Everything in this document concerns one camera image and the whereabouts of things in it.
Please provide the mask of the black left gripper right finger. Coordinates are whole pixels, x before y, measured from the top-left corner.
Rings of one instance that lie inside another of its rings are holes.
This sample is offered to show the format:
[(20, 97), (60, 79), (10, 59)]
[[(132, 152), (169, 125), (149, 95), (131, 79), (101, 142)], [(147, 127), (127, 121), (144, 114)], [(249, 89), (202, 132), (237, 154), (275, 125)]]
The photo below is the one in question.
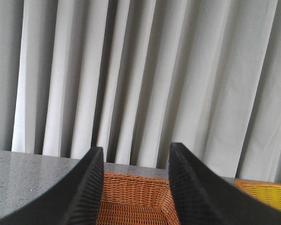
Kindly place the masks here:
[(281, 211), (223, 180), (180, 142), (170, 145), (169, 182), (182, 225), (281, 225)]

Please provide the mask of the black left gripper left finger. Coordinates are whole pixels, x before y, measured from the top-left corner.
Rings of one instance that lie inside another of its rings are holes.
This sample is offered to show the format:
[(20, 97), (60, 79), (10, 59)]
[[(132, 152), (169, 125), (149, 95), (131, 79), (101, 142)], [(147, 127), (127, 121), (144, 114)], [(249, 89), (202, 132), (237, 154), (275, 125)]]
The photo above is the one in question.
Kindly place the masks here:
[(103, 149), (92, 147), (58, 183), (0, 225), (94, 225), (104, 185)]

